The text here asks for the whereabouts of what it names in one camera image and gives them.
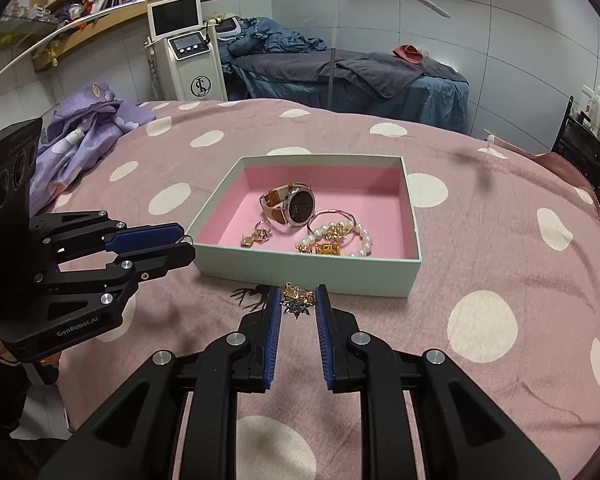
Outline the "left hand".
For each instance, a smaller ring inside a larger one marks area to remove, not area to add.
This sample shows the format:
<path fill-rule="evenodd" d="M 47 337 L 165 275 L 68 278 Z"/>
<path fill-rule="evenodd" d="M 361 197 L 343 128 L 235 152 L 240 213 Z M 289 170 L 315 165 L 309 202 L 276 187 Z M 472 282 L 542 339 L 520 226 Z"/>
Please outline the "left hand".
<path fill-rule="evenodd" d="M 51 356 L 39 360 L 38 362 L 43 366 L 57 366 L 60 361 L 61 353 L 57 352 Z M 19 361 L 6 349 L 4 344 L 0 341 L 0 363 L 16 365 Z"/>

